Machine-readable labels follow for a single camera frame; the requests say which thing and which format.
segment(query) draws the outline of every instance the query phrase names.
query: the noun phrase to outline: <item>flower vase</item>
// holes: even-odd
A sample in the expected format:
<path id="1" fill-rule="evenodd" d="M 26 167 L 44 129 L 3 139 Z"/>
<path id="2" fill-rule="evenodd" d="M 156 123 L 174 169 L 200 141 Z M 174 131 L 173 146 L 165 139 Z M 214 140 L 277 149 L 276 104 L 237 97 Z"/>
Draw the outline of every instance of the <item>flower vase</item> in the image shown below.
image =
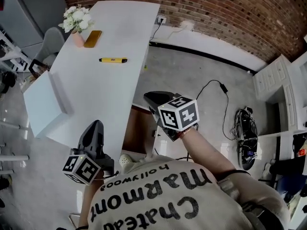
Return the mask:
<path id="1" fill-rule="evenodd" d="M 84 39 L 83 37 L 81 36 L 81 34 L 77 31 L 72 31 L 72 38 L 73 38 L 73 41 L 75 43 L 75 45 L 79 48 L 83 47 L 84 45 Z"/>

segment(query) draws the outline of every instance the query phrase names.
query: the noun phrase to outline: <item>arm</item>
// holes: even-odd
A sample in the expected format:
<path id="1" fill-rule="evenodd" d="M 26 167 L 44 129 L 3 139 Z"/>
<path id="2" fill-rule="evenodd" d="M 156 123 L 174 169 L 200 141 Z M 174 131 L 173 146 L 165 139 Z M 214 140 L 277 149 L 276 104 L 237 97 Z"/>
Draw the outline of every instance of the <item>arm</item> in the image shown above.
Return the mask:
<path id="1" fill-rule="evenodd" d="M 187 132 L 182 141 L 194 162 L 207 168 L 214 176 L 236 169 L 195 129 L 192 128 Z"/>
<path id="2" fill-rule="evenodd" d="M 96 178 L 103 178 L 104 173 L 101 171 Z M 83 194 L 83 202 L 82 202 L 82 209 L 79 219 L 79 226 L 78 227 L 84 227 L 88 226 L 87 217 L 90 212 L 90 207 L 92 203 L 92 199 L 97 192 L 97 190 L 103 185 L 104 181 L 97 180 L 93 181 L 92 184 L 85 187 L 84 194 Z"/>

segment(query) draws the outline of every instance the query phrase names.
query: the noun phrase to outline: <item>brown phone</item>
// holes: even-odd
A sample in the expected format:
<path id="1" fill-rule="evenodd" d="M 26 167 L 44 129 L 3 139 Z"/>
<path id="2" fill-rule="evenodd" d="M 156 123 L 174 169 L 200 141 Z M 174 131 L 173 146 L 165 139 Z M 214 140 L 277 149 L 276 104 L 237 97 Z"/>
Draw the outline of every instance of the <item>brown phone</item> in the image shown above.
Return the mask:
<path id="1" fill-rule="evenodd" d="M 85 48 L 94 48 L 101 34 L 102 31 L 92 31 L 83 46 Z"/>

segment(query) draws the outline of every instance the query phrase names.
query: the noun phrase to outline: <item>power socket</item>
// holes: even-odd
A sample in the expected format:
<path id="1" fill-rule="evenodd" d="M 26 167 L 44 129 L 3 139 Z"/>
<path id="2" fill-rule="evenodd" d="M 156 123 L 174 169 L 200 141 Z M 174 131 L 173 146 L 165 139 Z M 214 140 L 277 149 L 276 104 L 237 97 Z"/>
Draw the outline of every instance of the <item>power socket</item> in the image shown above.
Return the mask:
<path id="1" fill-rule="evenodd" d="M 160 24 L 161 23 L 161 20 L 162 20 L 162 24 L 165 24 L 166 23 L 166 17 L 163 16 L 163 15 L 158 15 L 157 16 L 157 23 Z"/>

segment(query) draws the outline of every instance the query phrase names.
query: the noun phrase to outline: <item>bouquet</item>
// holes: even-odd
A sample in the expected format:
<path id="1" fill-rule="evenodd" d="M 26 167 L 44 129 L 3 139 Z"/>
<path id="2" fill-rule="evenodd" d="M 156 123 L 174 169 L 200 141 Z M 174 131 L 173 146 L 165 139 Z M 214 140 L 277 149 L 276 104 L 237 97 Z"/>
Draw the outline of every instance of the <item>bouquet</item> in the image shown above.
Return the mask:
<path id="1" fill-rule="evenodd" d="M 59 24 L 59 27 L 63 28 L 66 33 L 72 29 L 75 32 L 82 32 L 94 24 L 88 11 L 88 9 L 81 7 L 80 4 L 78 7 L 72 6 L 66 9 L 64 13 L 65 20 L 63 23 Z"/>

